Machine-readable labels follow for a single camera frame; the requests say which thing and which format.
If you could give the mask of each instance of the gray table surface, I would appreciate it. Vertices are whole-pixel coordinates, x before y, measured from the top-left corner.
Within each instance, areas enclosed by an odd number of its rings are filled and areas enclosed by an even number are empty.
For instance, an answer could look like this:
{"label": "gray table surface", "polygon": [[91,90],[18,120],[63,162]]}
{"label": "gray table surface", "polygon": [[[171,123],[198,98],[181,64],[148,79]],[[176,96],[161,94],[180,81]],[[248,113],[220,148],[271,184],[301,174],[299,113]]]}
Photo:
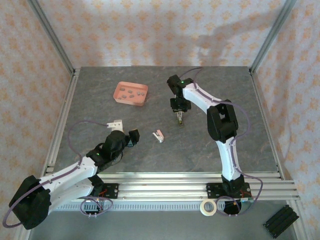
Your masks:
{"label": "gray table surface", "polygon": [[[245,215],[200,211],[111,211],[88,219],[79,211],[56,211],[32,230],[30,240],[271,240],[265,223],[286,204],[259,201]],[[296,240],[291,225],[277,240]]]}
{"label": "gray table surface", "polygon": [[[170,107],[173,94],[166,84],[175,74],[192,67],[130,66],[82,67],[76,84],[65,130],[55,163],[59,171],[78,159],[67,144],[69,127],[81,120],[100,123],[121,119],[124,131],[137,128],[139,143],[124,151],[121,162],[106,172],[221,172],[222,164],[217,144],[207,131],[207,117],[197,106],[183,114],[184,126]],[[193,78],[196,71],[185,77]],[[144,106],[115,102],[113,94],[118,82],[133,82],[148,86]],[[205,67],[197,76],[201,88],[222,100],[241,105],[252,122],[251,133],[236,143],[240,167],[245,172],[276,172],[276,162],[259,109],[257,96],[247,67]],[[244,115],[235,109],[241,134],[247,128]],[[164,142],[159,143],[152,132],[160,129]],[[111,132],[103,126],[82,123],[74,128],[72,145],[85,155],[105,141]]]}

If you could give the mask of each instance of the cable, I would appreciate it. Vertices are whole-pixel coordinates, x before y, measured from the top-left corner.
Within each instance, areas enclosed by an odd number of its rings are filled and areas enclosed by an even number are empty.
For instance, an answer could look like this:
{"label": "cable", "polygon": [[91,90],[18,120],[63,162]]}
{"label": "cable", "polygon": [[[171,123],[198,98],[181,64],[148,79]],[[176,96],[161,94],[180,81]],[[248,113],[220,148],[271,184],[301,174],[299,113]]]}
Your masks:
{"label": "cable", "polygon": [[[218,212],[219,214],[221,214],[221,215],[223,215],[223,216],[226,216],[226,217],[228,217],[228,216],[229,216],[229,217],[231,217],[231,216],[232,216],[232,217],[236,217],[236,216],[238,216],[238,215],[243,215],[243,214],[247,213],[248,210],[251,209],[251,208],[256,204],[256,202],[257,202],[257,200],[258,200],[258,198],[259,198],[259,196],[260,196],[260,194],[261,194],[261,192],[262,192],[262,188],[263,188],[263,186],[264,186],[264,183],[263,183],[263,181],[262,181],[260,178],[258,178],[258,177],[256,177],[256,176],[251,176],[251,175],[248,175],[248,174],[243,173],[243,172],[237,167],[237,164],[236,164],[236,161],[235,161],[235,156],[234,156],[234,151],[233,151],[233,149],[234,149],[233,143],[234,143],[237,139],[243,138],[244,136],[246,136],[246,135],[250,132],[250,130],[251,130],[251,122],[250,122],[250,119],[249,119],[249,116],[248,116],[247,112],[246,112],[240,105],[235,104],[235,103],[233,103],[233,102],[228,102],[228,101],[217,101],[217,100],[212,99],[211,97],[207,96],[204,92],[202,92],[200,89],[198,89],[198,86],[197,86],[197,84],[196,84],[196,77],[197,77],[197,75],[201,72],[201,70],[203,69],[203,67],[195,67],[195,68],[192,68],[192,69],[186,71],[185,73],[183,73],[181,76],[184,76],[186,73],[188,73],[188,72],[190,72],[190,71],[192,71],[192,70],[196,70],[196,69],[200,69],[200,70],[199,70],[199,71],[195,74],[195,76],[194,76],[193,85],[194,85],[195,90],[196,90],[199,94],[201,94],[203,97],[205,97],[206,99],[208,99],[209,101],[211,101],[212,103],[226,104],[226,105],[231,105],[231,106],[233,106],[233,107],[238,108],[238,109],[244,114],[244,116],[245,116],[245,118],[246,118],[246,121],[247,121],[247,124],[248,124],[248,127],[247,127],[246,131],[245,131],[243,134],[237,135],[237,136],[236,136],[234,139],[232,139],[231,142],[230,142],[231,159],[232,159],[233,167],[234,167],[235,170],[238,171],[238,173],[242,174],[243,176],[245,176],[245,177],[247,177],[247,178],[258,180],[258,181],[261,183],[261,184],[260,184],[260,189],[259,189],[258,194],[256,195],[253,203],[250,205],[250,207],[249,207],[247,210],[245,210],[245,211],[242,212],[242,213],[238,213],[238,214],[235,214],[235,215],[224,214],[224,213],[222,213],[221,211],[219,211],[219,210],[217,209],[217,212]],[[232,199],[235,203],[237,203],[237,201],[236,201],[233,197],[230,197],[230,196],[220,196],[220,197],[215,201],[215,202],[217,203],[217,205],[218,205],[218,201],[219,201],[220,199],[223,199],[223,198]]]}
{"label": "cable", "polygon": [[[86,202],[87,200],[89,200],[89,201],[91,201],[91,202],[94,202],[94,203],[97,205],[97,207],[101,209],[100,212],[94,213],[94,216],[95,216],[95,217],[98,217],[99,215],[102,215],[102,214],[104,214],[105,212],[109,211],[109,210],[113,207],[113,205],[114,205],[114,202],[113,202],[111,199],[107,198],[107,197],[83,196],[82,199],[84,199],[84,201],[81,202],[81,204],[80,204],[80,212],[81,212],[83,215],[88,216],[89,218],[91,217],[92,214],[91,214],[91,213],[86,213],[86,212],[83,210],[83,205],[85,204],[85,202]],[[99,205],[97,199],[99,199],[99,200],[107,200],[107,201],[109,201],[109,202],[111,203],[111,205],[110,205],[106,210],[104,210],[103,206],[102,206],[102,205]]]}
{"label": "cable", "polygon": [[46,184],[49,184],[49,183],[52,183],[53,181],[55,180],[58,180],[60,178],[63,178],[71,173],[73,173],[75,170],[78,169],[78,167],[81,165],[82,163],[82,159],[83,157],[81,156],[81,154],[72,146],[71,144],[71,141],[70,141],[70,133],[72,131],[72,129],[78,125],[78,124],[81,124],[81,123],[91,123],[91,124],[97,124],[97,125],[101,125],[101,126],[104,126],[104,127],[108,127],[107,124],[103,124],[103,123],[99,123],[99,122],[96,122],[96,121],[91,121],[91,120],[82,120],[82,121],[78,121],[76,123],[74,123],[70,128],[69,128],[69,131],[68,131],[68,134],[67,134],[67,142],[68,142],[68,146],[69,148],[76,154],[79,156],[80,160],[78,162],[78,164],[73,168],[71,169],[70,171],[67,171],[59,176],[56,176],[50,180],[47,180],[47,181],[44,181],[42,183],[40,183],[39,185],[31,188],[29,191],[27,191],[25,194],[23,194],[21,197],[19,197],[13,204],[12,206],[9,208],[9,210],[6,212],[6,214],[4,215],[3,217],[3,220],[2,220],[2,225],[7,228],[7,229],[12,229],[12,228],[15,228],[15,227],[18,227],[20,226],[22,223],[19,222],[19,223],[16,223],[16,224],[13,224],[13,225],[8,225],[7,224],[7,220],[8,220],[8,217],[10,215],[10,213],[13,211],[13,209],[18,205],[18,203],[20,203],[22,201],[22,199],[24,199],[26,196],[28,196],[29,194],[33,193],[35,190],[37,190],[38,188],[46,185]]}

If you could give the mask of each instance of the tape roll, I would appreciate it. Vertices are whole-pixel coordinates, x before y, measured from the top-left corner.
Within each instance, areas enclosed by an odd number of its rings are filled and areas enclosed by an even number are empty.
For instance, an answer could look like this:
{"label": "tape roll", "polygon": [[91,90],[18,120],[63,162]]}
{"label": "tape roll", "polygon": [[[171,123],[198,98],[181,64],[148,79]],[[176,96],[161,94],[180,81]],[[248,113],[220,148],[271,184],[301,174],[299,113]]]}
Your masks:
{"label": "tape roll", "polygon": [[[212,211],[206,211],[205,210],[205,204],[206,203],[211,203],[213,205],[213,210]],[[207,217],[214,215],[217,212],[217,204],[216,204],[216,202],[213,199],[209,199],[209,198],[203,200],[202,203],[200,204],[200,212],[203,215],[207,216]]]}

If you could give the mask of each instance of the pink tray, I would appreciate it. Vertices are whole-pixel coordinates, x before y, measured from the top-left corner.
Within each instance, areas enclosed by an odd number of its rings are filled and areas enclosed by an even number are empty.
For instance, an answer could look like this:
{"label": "pink tray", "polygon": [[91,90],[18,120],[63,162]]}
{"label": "pink tray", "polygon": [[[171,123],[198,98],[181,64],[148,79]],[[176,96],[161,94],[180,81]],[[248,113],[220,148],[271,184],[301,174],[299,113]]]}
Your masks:
{"label": "pink tray", "polygon": [[115,88],[113,98],[117,103],[143,106],[147,92],[147,85],[121,81]]}

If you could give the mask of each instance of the wallpaper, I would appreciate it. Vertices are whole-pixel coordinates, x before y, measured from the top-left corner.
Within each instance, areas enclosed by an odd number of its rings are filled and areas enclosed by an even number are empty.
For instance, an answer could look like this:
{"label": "wallpaper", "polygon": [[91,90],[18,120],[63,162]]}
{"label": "wallpaper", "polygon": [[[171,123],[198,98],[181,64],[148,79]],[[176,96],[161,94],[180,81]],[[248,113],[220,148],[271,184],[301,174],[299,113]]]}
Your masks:
{"label": "wallpaper", "polygon": [[[2,221],[23,179],[40,177],[70,75],[26,0],[0,1],[0,43]],[[14,235],[0,224],[0,239]]]}
{"label": "wallpaper", "polygon": [[298,0],[257,76],[277,150],[320,239],[320,5]]}
{"label": "wallpaper", "polygon": [[250,66],[285,0],[40,0],[75,68]]}

